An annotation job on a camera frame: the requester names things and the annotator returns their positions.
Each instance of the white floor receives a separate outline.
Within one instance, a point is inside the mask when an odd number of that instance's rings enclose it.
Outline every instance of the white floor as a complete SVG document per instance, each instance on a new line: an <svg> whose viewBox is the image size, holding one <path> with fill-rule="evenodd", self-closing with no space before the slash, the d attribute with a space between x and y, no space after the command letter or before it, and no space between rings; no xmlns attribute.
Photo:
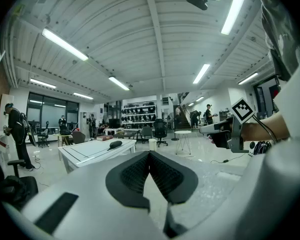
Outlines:
<svg viewBox="0 0 300 240"><path fill-rule="evenodd" d="M168 136L164 138L167 141L168 146L161 144L160 147L157 147L157 152L162 151L169 154L176 154L177 141L171 140L173 137L174 135L169 133ZM178 154L178 156L197 161L198 163L210 163L213 160L222 162L223 160L230 160L242 155L240 153L232 153L229 149L217 148L210 142L210 140L198 133L198 131L194 131L189 135L189 144L191 154ZM141 141L137 142L136 152L147 150L149 150L148 141L144 144L142 144ZM39 192L43 191L45 188L51 186L55 182L59 181L62 177L67 175L62 158L59 160L58 143L56 141L52 142L49 147L45 146L43 148L34 147L28 144L27 151L32 164L38 169L34 169L33 171L25 171L24 169L20 168L18 170L19 175L20 177L34 176L38 183ZM246 167L249 159L250 156L248 154L244 154L242 157L231 160L226 164ZM5 174L14 175L13 167L7 166Z"/></svg>

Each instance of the ceiling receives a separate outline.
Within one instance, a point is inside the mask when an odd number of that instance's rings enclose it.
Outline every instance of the ceiling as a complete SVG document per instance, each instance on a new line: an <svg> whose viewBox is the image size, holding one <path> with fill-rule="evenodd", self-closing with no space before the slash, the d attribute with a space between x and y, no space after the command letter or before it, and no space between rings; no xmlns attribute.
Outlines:
<svg viewBox="0 0 300 240"><path fill-rule="evenodd" d="M3 63L13 87L82 101L76 92L95 103L207 92L224 80L269 74L260 0L245 0L224 35L231 2L209 1L202 11L185 0L19 0L0 31ZM89 59L82 61L46 39L44 28ZM193 84L203 64L211 66ZM109 76L132 87L124 91ZM30 78L57 88L35 85Z"/></svg>

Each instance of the railing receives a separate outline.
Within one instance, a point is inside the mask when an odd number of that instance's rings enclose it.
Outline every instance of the railing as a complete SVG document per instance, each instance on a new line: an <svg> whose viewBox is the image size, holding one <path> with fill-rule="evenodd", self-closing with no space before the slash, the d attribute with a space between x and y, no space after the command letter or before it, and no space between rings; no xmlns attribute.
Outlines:
<svg viewBox="0 0 300 240"><path fill-rule="evenodd" d="M185 105L183 105L183 106L181 107L181 109L182 109L182 111L183 111L183 113L184 113L184 115L185 115L186 120L188 121L189 125L191 126L190 112L188 111L188 109L186 108Z"/></svg>

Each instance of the round white table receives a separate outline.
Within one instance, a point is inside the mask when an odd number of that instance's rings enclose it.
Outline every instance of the round white table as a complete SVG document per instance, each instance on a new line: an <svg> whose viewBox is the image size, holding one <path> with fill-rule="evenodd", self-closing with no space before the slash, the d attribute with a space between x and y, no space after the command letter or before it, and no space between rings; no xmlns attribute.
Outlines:
<svg viewBox="0 0 300 240"><path fill-rule="evenodd" d="M191 149L190 149L190 143L189 143L189 134L191 133L190 130L178 130L174 132L179 138L176 142L176 148L175 148L175 154L178 154L179 149L181 148L181 151L187 152L187 153L180 153L180 154L190 154L191 155Z"/></svg>

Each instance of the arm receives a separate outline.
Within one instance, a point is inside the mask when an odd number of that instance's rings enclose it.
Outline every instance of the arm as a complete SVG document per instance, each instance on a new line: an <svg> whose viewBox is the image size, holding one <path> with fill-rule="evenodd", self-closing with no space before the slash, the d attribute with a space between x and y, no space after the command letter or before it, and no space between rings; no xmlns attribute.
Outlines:
<svg viewBox="0 0 300 240"><path fill-rule="evenodd" d="M261 120L261 122L273 131L278 140L289 137L288 128L280 111L269 118ZM244 123L242 127L241 137L245 142L265 141L270 139L269 134L257 122Z"/></svg>

